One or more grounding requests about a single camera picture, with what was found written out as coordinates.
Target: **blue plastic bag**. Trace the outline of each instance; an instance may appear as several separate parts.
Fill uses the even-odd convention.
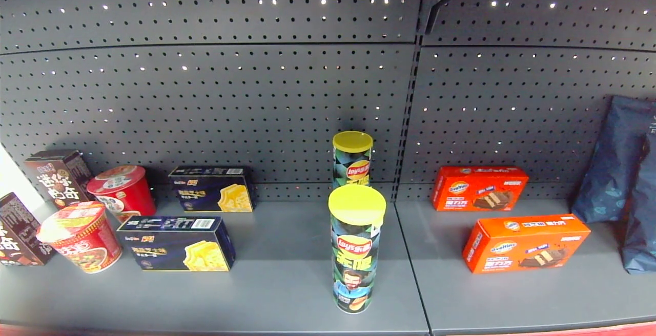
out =
[[[656,133],[656,102],[614,96],[572,213],[583,222],[618,221],[644,135]]]
[[[622,248],[624,268],[631,274],[656,271],[656,134],[646,137],[635,180],[626,204],[628,228]]]

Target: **chip canister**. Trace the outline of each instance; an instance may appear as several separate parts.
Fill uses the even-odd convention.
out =
[[[36,236],[90,274],[116,263],[122,253],[100,201],[63,208],[43,221]]]
[[[333,188],[346,184],[369,185],[373,138],[360,131],[333,137]]]
[[[328,208],[335,303],[346,313],[361,313],[371,302],[386,201],[373,187],[349,184],[331,192]]]
[[[87,189],[121,223],[132,216],[155,214],[146,170],[140,165],[115,166],[91,179]]]

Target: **perforated metal panel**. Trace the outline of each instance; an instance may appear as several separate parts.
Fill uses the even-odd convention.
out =
[[[332,136],[371,133],[392,182],[413,45],[99,48],[0,58],[2,143],[16,161],[86,152],[92,171],[245,164],[256,182],[330,182]]]
[[[419,0],[2,0],[5,53],[143,44],[414,42]]]
[[[656,0],[451,0],[424,44],[656,51]]]
[[[441,165],[518,165],[577,182],[609,95],[656,95],[656,54],[536,47],[424,47],[401,182]]]

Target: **red cup noodle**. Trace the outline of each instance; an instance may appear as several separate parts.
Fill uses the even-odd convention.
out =
[[[122,253],[100,201],[63,208],[43,221],[36,236],[86,273],[105,270]]]
[[[89,181],[87,190],[121,223],[132,216],[155,214],[146,170],[140,165],[120,165],[105,171]]]

